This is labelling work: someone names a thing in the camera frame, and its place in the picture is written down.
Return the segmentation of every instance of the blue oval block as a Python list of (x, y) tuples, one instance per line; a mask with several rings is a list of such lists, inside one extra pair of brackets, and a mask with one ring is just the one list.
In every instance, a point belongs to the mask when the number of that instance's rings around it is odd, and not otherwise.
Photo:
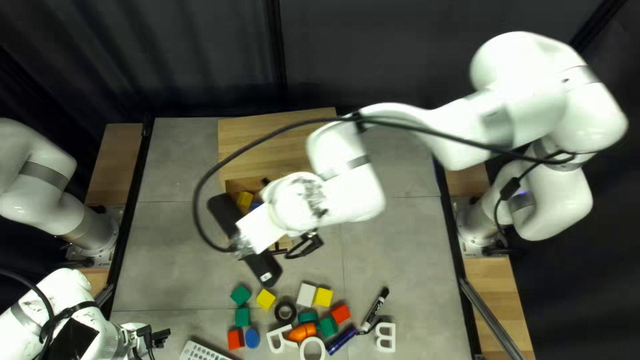
[(247, 330), (244, 334), (244, 344), (248, 348), (257, 348), (258, 345), (260, 345), (260, 336), (258, 335), (258, 332), (253, 329)]

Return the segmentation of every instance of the orange cube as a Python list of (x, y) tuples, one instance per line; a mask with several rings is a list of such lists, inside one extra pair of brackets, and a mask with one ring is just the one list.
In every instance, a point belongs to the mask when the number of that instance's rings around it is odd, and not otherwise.
[(349, 308), (347, 307), (347, 305), (344, 305), (344, 304), (338, 305), (333, 309), (331, 309), (331, 315), (333, 316), (333, 319), (337, 324), (340, 324), (344, 320), (347, 320), (349, 317), (351, 317)]
[(227, 333), (227, 342), (229, 342), (229, 350), (244, 347), (244, 336), (242, 329), (232, 330)]

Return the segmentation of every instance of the gray tile floor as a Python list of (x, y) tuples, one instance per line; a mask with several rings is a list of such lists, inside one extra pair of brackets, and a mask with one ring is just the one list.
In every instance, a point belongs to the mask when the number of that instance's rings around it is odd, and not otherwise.
[[(176, 360), (191, 338), (226, 348), (235, 309), (228, 296), (243, 282), (254, 294), (252, 324), (262, 343), (257, 350), (232, 353), (240, 359), (299, 359), (297, 351), (269, 351), (264, 334), (275, 319), (255, 305), (258, 282), (243, 262), (209, 248), (193, 226), (191, 192), (217, 159), (216, 121), (156, 120), (111, 319), (170, 327), (172, 336), (156, 352), (157, 360)], [(385, 212), (368, 222), (321, 229), (323, 248), (304, 259), (279, 258), (284, 274), (272, 290), (295, 297), (301, 281), (327, 284), (334, 301), (345, 301), (359, 323), (380, 288), (390, 288), (381, 314), (397, 324), (397, 352), (377, 352), (369, 335), (351, 340), (331, 358), (468, 359), (431, 156), (401, 131), (370, 129), (364, 142), (387, 195)], [(211, 181), (204, 197), (222, 191), (218, 181)], [(204, 205), (201, 213), (209, 236), (224, 243)]]

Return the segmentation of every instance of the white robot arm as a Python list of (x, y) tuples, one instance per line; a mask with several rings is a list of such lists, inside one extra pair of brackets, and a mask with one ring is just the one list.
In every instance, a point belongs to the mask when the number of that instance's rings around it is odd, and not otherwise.
[[(57, 316), (67, 308), (93, 302), (91, 285), (78, 270), (59, 269), (38, 283), (38, 289), (51, 303)], [(49, 320), (42, 299), (29, 290), (17, 303), (0, 315), (0, 360), (32, 360), (43, 350), (42, 327)], [(143, 323), (117, 325), (104, 318), (99, 308), (86, 306), (54, 325), (49, 359), (134, 360), (148, 352), (148, 340), (139, 329)], [(154, 340), (163, 343), (170, 331)]]
[[(514, 224), (528, 240), (553, 236), (584, 217), (591, 193), (580, 166), (618, 141), (627, 119), (606, 87), (569, 46), (540, 35), (514, 32), (497, 36), (476, 52), (471, 80), (477, 90), (435, 110), (405, 104), (367, 106), (358, 114), (424, 126), (441, 133), (512, 149), (532, 143), (532, 158), (561, 160), (536, 167), (513, 199), (500, 204), (498, 222)], [(441, 137), (415, 133), (449, 170), (491, 158), (490, 151)], [(333, 122), (307, 140), (315, 174), (295, 173), (269, 183), (265, 204), (238, 221), (241, 238), (259, 253), (283, 234), (299, 235), (318, 227), (375, 217), (385, 207), (354, 122)], [(489, 245), (496, 232), (493, 206), (500, 189), (532, 163), (514, 161), (494, 187), (461, 214), (461, 235), (475, 245)]]
[(60, 236), (86, 256), (115, 244), (115, 222), (64, 192), (74, 158), (10, 119), (0, 119), (0, 154), (0, 216)]

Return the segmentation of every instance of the white cube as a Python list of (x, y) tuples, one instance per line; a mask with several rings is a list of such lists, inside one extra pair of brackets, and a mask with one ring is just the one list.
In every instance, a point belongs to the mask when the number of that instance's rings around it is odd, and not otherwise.
[(298, 299), (296, 302), (302, 306), (311, 307), (314, 301), (314, 295), (316, 294), (316, 287), (313, 285), (305, 284), (300, 285), (300, 291), (298, 292)]

